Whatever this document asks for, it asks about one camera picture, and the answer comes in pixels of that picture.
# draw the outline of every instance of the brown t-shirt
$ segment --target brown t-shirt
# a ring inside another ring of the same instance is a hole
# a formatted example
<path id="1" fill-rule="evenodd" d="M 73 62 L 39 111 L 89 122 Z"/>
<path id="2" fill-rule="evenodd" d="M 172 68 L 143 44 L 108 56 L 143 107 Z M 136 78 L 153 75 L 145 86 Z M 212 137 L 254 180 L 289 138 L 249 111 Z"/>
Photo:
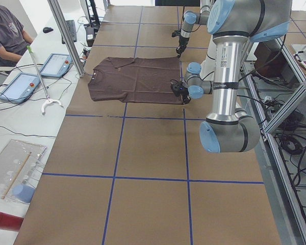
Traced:
<path id="1" fill-rule="evenodd" d="M 27 43 L 21 34 L 23 28 L 20 21 L 6 7 L 0 5 L 0 47 L 3 46 L 8 52 L 23 55 L 27 50 Z M 14 62 L 0 58 L 0 65 L 11 66 L 12 63 Z"/>
<path id="2" fill-rule="evenodd" d="M 180 79 L 177 57 L 105 58 L 94 68 L 88 84 L 92 100 L 120 100 L 135 103 L 182 103 L 171 90 L 172 79 Z"/>

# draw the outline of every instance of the aluminum frame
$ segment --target aluminum frame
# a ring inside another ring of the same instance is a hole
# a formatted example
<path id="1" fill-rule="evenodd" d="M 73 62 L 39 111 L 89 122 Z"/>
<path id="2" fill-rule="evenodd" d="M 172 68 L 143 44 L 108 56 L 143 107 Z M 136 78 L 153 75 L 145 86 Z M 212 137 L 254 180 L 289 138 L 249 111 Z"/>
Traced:
<path id="1" fill-rule="evenodd" d="M 56 23 L 58 25 L 60 33 L 61 33 L 62 37 L 64 38 L 67 49 L 69 51 L 69 54 L 72 58 L 72 61 L 73 61 L 74 65 L 77 69 L 77 72 L 78 72 L 80 77 L 83 77 L 84 74 L 85 74 L 84 67 L 83 67 L 83 64 L 81 63 L 81 60 L 78 56 L 78 53 L 77 53 L 77 50 L 76 50 L 76 47 L 75 47 L 75 44 L 74 44 L 74 42 L 71 38 L 71 35 L 68 31 L 66 20 L 63 16 L 60 5 L 59 5 L 57 0 L 47 0 L 47 1 L 50 5 L 52 14 L 53 14 L 53 16 L 56 20 Z"/>

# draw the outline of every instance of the cardboard table surface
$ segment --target cardboard table surface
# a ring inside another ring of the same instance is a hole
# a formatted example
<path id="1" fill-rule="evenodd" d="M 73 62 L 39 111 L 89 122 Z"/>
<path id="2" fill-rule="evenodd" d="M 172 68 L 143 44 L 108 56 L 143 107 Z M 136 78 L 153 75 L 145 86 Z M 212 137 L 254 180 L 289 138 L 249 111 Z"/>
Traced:
<path id="1" fill-rule="evenodd" d="M 181 14 L 110 6 L 86 72 L 108 56 L 175 56 Z M 183 73 L 205 59 L 205 28 L 180 59 Z M 15 245 L 281 243 L 255 152 L 200 145 L 211 96 L 185 106 L 93 102 L 90 79 L 78 82 Z"/>

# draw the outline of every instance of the keyboard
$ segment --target keyboard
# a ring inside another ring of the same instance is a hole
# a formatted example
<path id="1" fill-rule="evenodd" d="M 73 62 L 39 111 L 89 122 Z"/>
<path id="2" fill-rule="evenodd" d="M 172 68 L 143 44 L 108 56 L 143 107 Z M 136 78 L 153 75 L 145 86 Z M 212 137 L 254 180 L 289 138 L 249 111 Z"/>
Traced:
<path id="1" fill-rule="evenodd" d="M 66 20 L 66 25 L 68 28 L 68 31 L 71 35 L 71 38 L 74 42 L 77 41 L 77 32 L 76 32 L 76 25 L 75 25 L 75 21 L 73 19 L 69 19 Z"/>

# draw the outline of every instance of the cable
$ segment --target cable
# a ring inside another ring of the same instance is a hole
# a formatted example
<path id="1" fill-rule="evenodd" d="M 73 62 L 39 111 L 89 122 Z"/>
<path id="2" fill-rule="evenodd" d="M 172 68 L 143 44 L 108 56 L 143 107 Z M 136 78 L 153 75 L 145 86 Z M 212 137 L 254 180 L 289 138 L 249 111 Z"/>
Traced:
<path id="1" fill-rule="evenodd" d="M 259 74 L 257 71 L 254 71 L 253 75 L 255 77 L 258 77 L 258 78 L 262 79 L 267 84 L 274 85 L 274 86 L 279 86 L 279 87 L 282 87 L 284 89 L 287 89 L 287 90 L 293 92 L 293 90 L 291 88 L 288 88 L 288 87 L 285 86 L 286 85 L 285 83 L 283 83 L 283 84 L 275 83 L 276 81 L 279 82 L 279 80 L 271 80 L 269 78 L 266 78 L 266 77 L 262 76 L 261 74 Z"/>
<path id="2" fill-rule="evenodd" d="M 300 155 L 302 154 L 302 145 L 294 137 L 290 135 L 285 135 L 279 138 L 281 147 L 288 152 L 290 155 Z"/>
<path id="3" fill-rule="evenodd" d="M 214 58 L 210 57 L 210 56 L 208 55 L 208 53 L 206 53 L 206 56 L 207 56 L 209 59 L 211 59 L 211 60 L 215 60 Z"/>
<path id="4" fill-rule="evenodd" d="M 8 109 L 14 108 L 14 107 L 19 106 L 19 105 L 20 104 L 16 104 L 16 105 L 8 107 L 8 108 L 3 108 L 3 109 L 0 109 L 0 111 L 8 110 Z"/>
<path id="5" fill-rule="evenodd" d="M 24 97 L 24 98 L 18 98 L 18 99 L 15 99 L 15 100 L 10 100 L 4 93 L 1 93 L 0 92 L 0 94 L 1 95 L 3 95 L 4 97 L 6 97 L 6 99 L 7 99 L 7 102 L 10 102 L 10 103 L 13 103 L 13 104 L 20 104 L 20 103 L 14 103 L 14 101 L 16 101 L 16 100 L 19 100 L 19 99 L 26 99 L 27 97 Z"/>
<path id="6" fill-rule="evenodd" d="M 64 76 L 62 77 L 64 80 L 67 80 L 67 81 L 69 81 L 70 83 L 69 83 L 69 85 L 62 91 L 62 93 L 61 93 L 61 95 L 60 95 L 60 97 L 59 97 L 59 99 L 58 100 L 60 100 L 61 99 L 61 97 L 62 97 L 62 95 L 63 95 L 63 93 L 72 85 L 72 81 L 71 80 L 69 80 L 69 79 L 66 79 Z"/>
<path id="7" fill-rule="evenodd" d="M 196 32 L 199 28 L 200 28 L 200 25 L 197 27 L 197 29 L 195 31 L 191 31 L 191 32 Z"/>
<path id="8" fill-rule="evenodd" d="M 253 85 L 257 94 L 257 97 L 260 99 L 260 101 L 263 101 L 261 96 L 260 96 L 260 92 L 259 92 L 259 88 L 257 87 L 256 81 L 254 80 L 253 75 L 250 76 L 251 80 L 253 81 Z"/>
<path id="9" fill-rule="evenodd" d="M 256 70 L 259 70 L 259 69 L 263 68 L 264 66 L 270 64 L 272 61 L 274 61 L 274 60 L 282 53 L 282 49 L 284 48 L 285 41 L 286 41 L 286 37 L 287 37 L 287 35 L 284 36 L 284 39 L 283 39 L 283 41 L 282 41 L 282 44 L 281 44 L 281 47 L 280 47 L 279 52 L 278 52 L 271 60 L 269 60 L 268 62 L 266 62 L 264 65 L 262 65 L 262 66 L 260 66 L 260 67 L 258 67 L 258 68 L 256 68 L 256 69 L 254 69 L 254 70 L 252 70 L 251 72 L 249 72 L 248 74 L 246 74 L 245 76 L 243 76 L 241 79 L 239 79 L 238 82 L 240 82 L 241 80 L 243 80 L 245 77 L 247 77 L 247 76 L 253 74 Z"/>
<path id="10" fill-rule="evenodd" d="M 182 22 L 180 23 L 180 29 L 182 28 L 183 25 L 184 13 L 185 13 L 185 4 L 183 5 L 183 15 L 182 15 Z"/>
<path id="11" fill-rule="evenodd" d="M 281 135 L 281 137 L 292 137 L 292 136 L 299 137 L 299 138 L 301 138 L 301 139 L 303 139 L 303 140 L 306 140 L 305 137 L 300 136 L 300 135 L 297 135 L 297 134 L 290 134 L 290 135 L 288 135 L 288 134 L 282 133 L 282 135 Z M 289 158 L 289 161 L 297 168 L 297 173 L 296 173 L 296 175 L 294 176 L 294 178 L 293 178 L 293 180 L 292 180 L 292 183 L 293 183 L 293 186 L 294 186 L 294 187 L 296 187 L 296 186 L 298 186 L 298 185 L 300 184 L 300 181 L 301 181 L 301 176 L 300 176 L 300 174 L 301 174 L 301 172 L 303 172 L 304 174 L 306 174 L 306 172 L 304 172 L 304 171 L 306 170 L 306 167 L 305 167 L 305 168 L 300 168 L 305 153 L 306 153 L 306 145 L 305 145 L 304 148 L 302 148 L 301 155 L 300 155 L 299 161 L 298 161 L 298 165 L 295 165 L 295 164 L 293 163 L 293 161 L 291 160 L 291 158 L 292 158 L 292 156 L 293 156 L 294 154 L 291 154 L 291 155 L 290 155 L 290 158 Z"/>
<path id="12" fill-rule="evenodd" d="M 211 75 L 214 71 L 210 72 L 209 74 L 207 74 L 202 80 L 204 80 L 205 78 L 207 78 L 209 75 Z"/>
<path id="13" fill-rule="evenodd" d="M 16 67 L 14 67 L 13 69 L 11 69 L 10 72 L 12 72 L 13 70 L 16 70 L 16 69 L 19 69 L 19 70 L 20 70 L 20 68 L 27 67 L 27 66 L 34 66 L 34 64 L 16 66 Z"/>
<path id="14" fill-rule="evenodd" d="M 77 23 L 80 24 L 80 25 L 84 24 L 84 22 L 80 22 L 80 19 L 81 19 L 81 18 L 85 18 L 85 19 L 87 20 L 87 17 L 86 17 L 86 16 L 81 16 L 81 17 L 79 17 L 78 20 L 77 20 Z"/>
<path id="15" fill-rule="evenodd" d="M 37 136 L 37 137 L 47 137 L 47 138 L 56 138 L 56 136 L 51 136 L 51 135 L 37 135 L 37 134 L 22 134 L 22 133 L 16 133 L 10 129 L 7 129 L 6 127 L 4 126 L 0 126 L 0 128 L 4 128 L 6 130 L 8 130 L 9 132 L 13 133 L 13 134 L 17 134 L 17 135 L 23 135 L 23 136 L 26 136 L 26 137 L 31 137 L 31 136 Z"/>
<path id="16" fill-rule="evenodd" d="M 300 184 L 300 181 L 301 181 L 301 176 L 300 176 L 301 169 L 300 169 L 300 165 L 301 165 L 301 162 L 302 162 L 302 159 L 303 159 L 305 153 L 306 153 L 306 146 L 304 147 L 304 149 L 302 150 L 302 153 L 300 155 L 300 158 L 299 158 L 299 161 L 298 161 L 298 165 L 297 165 L 297 173 L 294 176 L 294 178 L 292 179 L 292 182 L 294 183 L 295 187 L 297 187 Z"/>
<path id="17" fill-rule="evenodd" d="M 257 123 L 258 125 L 264 123 L 267 120 L 267 118 L 265 117 L 263 121 L 261 121 L 260 123 Z"/>
<path id="18" fill-rule="evenodd" d="M 280 95 L 289 95 L 289 94 L 293 94 L 294 92 L 292 93 L 279 93 L 276 97 L 274 97 L 274 99 L 278 98 Z"/>
<path id="19" fill-rule="evenodd" d="M 256 99 L 254 99 L 254 98 L 252 98 L 252 97 L 249 97 L 249 96 L 245 96 L 245 95 L 237 95 L 237 97 L 244 97 L 244 98 L 247 98 L 247 99 L 251 99 L 251 100 L 253 100 L 253 101 L 256 101 L 256 102 L 258 102 L 258 103 L 260 103 L 263 107 L 265 107 L 265 104 L 263 103 L 263 102 L 261 102 L 261 101 L 259 101 L 259 100 L 256 100 Z"/>

